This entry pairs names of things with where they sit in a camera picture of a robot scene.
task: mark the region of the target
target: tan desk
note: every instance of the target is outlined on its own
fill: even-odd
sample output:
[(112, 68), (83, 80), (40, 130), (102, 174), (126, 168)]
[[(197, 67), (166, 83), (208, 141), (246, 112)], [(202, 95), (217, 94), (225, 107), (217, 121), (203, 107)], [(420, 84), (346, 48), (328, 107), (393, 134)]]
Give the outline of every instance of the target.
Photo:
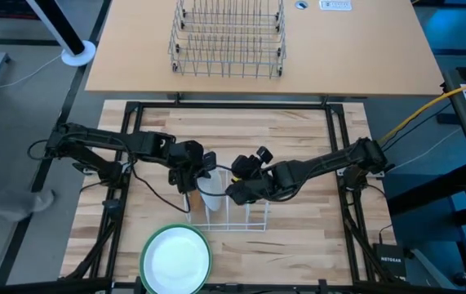
[(111, 4), (88, 91), (339, 96), (439, 95), (443, 82), (410, 0), (353, 0), (321, 11), (284, 0), (287, 58), (281, 78), (181, 76), (167, 54), (175, 0)]
[[(125, 104), (124, 100), (107, 100), (98, 128), (119, 131)], [(344, 109), (350, 140), (369, 136), (363, 104), (344, 104)], [(146, 109), (141, 129), (169, 132), (179, 141), (197, 140), (216, 152), (218, 164), (226, 166), (239, 154), (253, 154), (261, 145), (273, 153), (273, 163), (305, 160), (331, 151), (322, 110)], [(113, 152), (97, 152), (113, 160)], [(157, 192), (182, 205), (176, 187), (167, 183), (166, 168), (140, 162), (136, 170)], [(84, 185), (96, 181), (96, 176), (89, 177)], [(380, 181), (370, 183), (382, 188)], [(205, 232), (213, 251), (208, 283), (317, 284), (324, 278), (329, 285), (351, 284), (336, 187), (333, 172), (310, 180), (291, 201), (272, 203), (265, 232)], [(69, 274), (95, 243), (105, 195), (106, 188), (101, 186), (81, 194), (62, 275)], [(375, 243), (379, 230), (391, 221), (387, 202), (375, 189), (364, 189), (362, 208), (370, 243)], [(252, 211), (253, 217), (260, 217), (262, 209), (255, 205)], [(139, 181), (131, 180), (115, 265), (116, 281), (134, 281), (148, 237), (175, 222), (185, 222), (184, 215), (155, 198)], [(395, 242), (391, 229), (384, 231), (384, 240)], [(365, 279), (362, 251), (354, 242), (360, 275)], [(102, 274), (107, 252), (104, 256)]]

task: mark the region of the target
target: gray floor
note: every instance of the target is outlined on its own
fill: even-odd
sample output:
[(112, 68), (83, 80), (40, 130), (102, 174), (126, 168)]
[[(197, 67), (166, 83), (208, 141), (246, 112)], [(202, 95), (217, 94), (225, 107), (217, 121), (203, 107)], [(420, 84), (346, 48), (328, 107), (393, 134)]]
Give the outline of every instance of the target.
[[(87, 38), (95, 23), (102, 0), (59, 0), (73, 26)], [(437, 48), (466, 48), (466, 11), (416, 8), (428, 40)], [(454, 16), (445, 26), (441, 19)], [(0, 38), (51, 39), (42, 23), (36, 20), (0, 20)], [(58, 47), (0, 46), (10, 54), (13, 62), (0, 75), (0, 84), (14, 82), (60, 54)], [(466, 65), (466, 58), (438, 56), (442, 69)], [(33, 141), (45, 139), (60, 114), (60, 108), (76, 69), (60, 61), (48, 66), (38, 75), (13, 87), (0, 89), (0, 185), (27, 189), (33, 179), (37, 163), (25, 155)], [(155, 95), (100, 95), (83, 91), (84, 81), (75, 100), (69, 121), (95, 127), (106, 99), (161, 98)], [(260, 99), (288, 99), (289, 97), (260, 97)], [(427, 99), (370, 98), (365, 101), (373, 137), (380, 137)], [(435, 106), (423, 117), (442, 107)], [(455, 127), (440, 126), (434, 121), (413, 132), (388, 153), (391, 162), (404, 163), (424, 152)], [(441, 150), (452, 149), (452, 153)], [(55, 161), (47, 177), (46, 187), (57, 191), (59, 197), (49, 210), (36, 214), (20, 249), (9, 283), (49, 281), (57, 277), (78, 201), (82, 176), (71, 168), (69, 160)], [(397, 173), (436, 175), (466, 163), (466, 141), (462, 133), (452, 136), (429, 155), (407, 165)], [(13, 224), (0, 219), (0, 256), (6, 250)]]

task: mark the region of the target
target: white cable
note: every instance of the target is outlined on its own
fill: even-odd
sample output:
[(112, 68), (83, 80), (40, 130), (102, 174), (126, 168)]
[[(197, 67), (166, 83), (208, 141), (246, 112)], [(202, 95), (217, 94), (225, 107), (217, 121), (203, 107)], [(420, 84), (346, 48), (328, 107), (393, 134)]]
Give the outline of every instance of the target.
[(39, 67), (37, 70), (35, 70), (32, 74), (30, 75), (27, 75), (23, 78), (21, 78), (20, 80), (16, 81), (16, 82), (12, 82), (12, 83), (9, 83), (9, 84), (6, 84), (6, 85), (2, 85), (0, 86), (0, 88), (4, 88), (4, 87), (9, 87), (9, 86), (13, 86), (19, 82), (22, 82), (24, 81), (25, 79), (28, 79), (28, 78), (31, 78), (32, 76), (34, 76), (35, 74), (38, 74), (38, 72), (40, 72), (42, 69), (44, 69), (46, 66), (48, 66), (49, 64), (51, 64), (53, 61), (59, 59), (59, 57), (61, 57), (61, 55), (53, 58), (52, 60), (49, 60), (48, 62), (46, 62), (43, 66)]
[(457, 129), (454, 130), (452, 133), (446, 135), (443, 139), (441, 139), (439, 142), (437, 142), (437, 143), (436, 143), (434, 146), (432, 146), (429, 150), (425, 151), (423, 154), (420, 154), (420, 155), (414, 157), (413, 159), (407, 161), (406, 163), (402, 163), (402, 164), (398, 165), (397, 167), (395, 167), (395, 168), (393, 168), (393, 169), (391, 169), (390, 171), (387, 171), (387, 172), (391, 172), (391, 171), (393, 171), (393, 170), (395, 170), (395, 169), (398, 169), (398, 168), (400, 168), (400, 167), (404, 167), (405, 165), (407, 165), (407, 164), (409, 164), (409, 163), (412, 163), (412, 162), (414, 162), (414, 161), (416, 161), (416, 160), (422, 158), (423, 156), (429, 154), (430, 151), (432, 151), (432, 150), (434, 150), (436, 147), (438, 147), (441, 143), (443, 143), (444, 140), (450, 138), (452, 135), (454, 135), (456, 132), (458, 132), (458, 131), (460, 131), (460, 130), (461, 130), (461, 127), (457, 128)]

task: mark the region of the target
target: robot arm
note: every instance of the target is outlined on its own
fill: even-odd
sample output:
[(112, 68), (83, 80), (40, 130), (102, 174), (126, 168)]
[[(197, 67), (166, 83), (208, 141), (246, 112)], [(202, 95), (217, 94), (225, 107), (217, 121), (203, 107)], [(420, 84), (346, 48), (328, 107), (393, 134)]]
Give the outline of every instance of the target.
[[(97, 147), (126, 152), (129, 163), (108, 162), (87, 147)], [(155, 131), (137, 131), (122, 134), (66, 123), (56, 127), (46, 145), (51, 158), (70, 157), (79, 162), (79, 170), (98, 173), (104, 185), (120, 188), (125, 184), (123, 174), (131, 172), (136, 160), (159, 163), (169, 168), (169, 183), (177, 185), (180, 193), (195, 190), (196, 179), (208, 176), (206, 172), (216, 167), (213, 152), (203, 153), (203, 147), (194, 140), (176, 143), (176, 138)], [(261, 147), (249, 158), (240, 155), (232, 165), (233, 174), (239, 178), (225, 193), (238, 205), (259, 199), (282, 202), (293, 198), (308, 179), (347, 167), (344, 186), (361, 188), (366, 184), (368, 172), (385, 170), (387, 159), (378, 143), (368, 138), (359, 139), (346, 149), (307, 161), (284, 161), (262, 168), (273, 156)]]
[[(126, 152), (129, 163), (108, 162), (87, 147)], [(46, 152), (51, 158), (77, 160), (80, 163), (75, 165), (77, 169), (97, 172), (104, 185), (114, 188), (124, 184), (122, 174), (131, 172), (136, 160), (159, 163), (169, 168), (169, 183), (177, 185), (182, 194), (195, 190), (194, 179), (206, 167), (215, 165), (214, 153), (204, 155), (203, 147), (194, 140), (176, 143), (174, 136), (161, 132), (122, 134), (74, 123), (62, 124), (53, 130)]]
[(259, 157), (241, 155), (232, 165), (233, 174), (239, 178), (225, 193), (238, 205), (253, 203), (259, 199), (283, 202), (293, 198), (308, 179), (346, 167), (344, 186), (346, 189), (362, 188), (368, 172), (385, 170), (387, 159), (375, 140), (359, 139), (346, 149), (326, 154), (307, 161), (284, 161), (261, 168), (273, 158), (262, 147)]

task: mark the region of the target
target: dish rack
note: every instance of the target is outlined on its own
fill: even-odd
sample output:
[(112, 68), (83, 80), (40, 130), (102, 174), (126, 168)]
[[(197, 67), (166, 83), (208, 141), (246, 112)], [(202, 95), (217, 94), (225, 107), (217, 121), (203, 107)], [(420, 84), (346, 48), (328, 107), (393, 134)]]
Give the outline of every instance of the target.
[(283, 0), (178, 0), (168, 51), (182, 75), (281, 77)]
[[(223, 171), (222, 186), (227, 187), (232, 178), (230, 171)], [(220, 209), (213, 212), (207, 205), (205, 209), (186, 213), (187, 222), (199, 230), (213, 232), (264, 232), (267, 229), (267, 219), (269, 216), (269, 202), (257, 202), (238, 206), (229, 196), (220, 197), (222, 205)], [(184, 199), (184, 209), (188, 209), (188, 203)]]

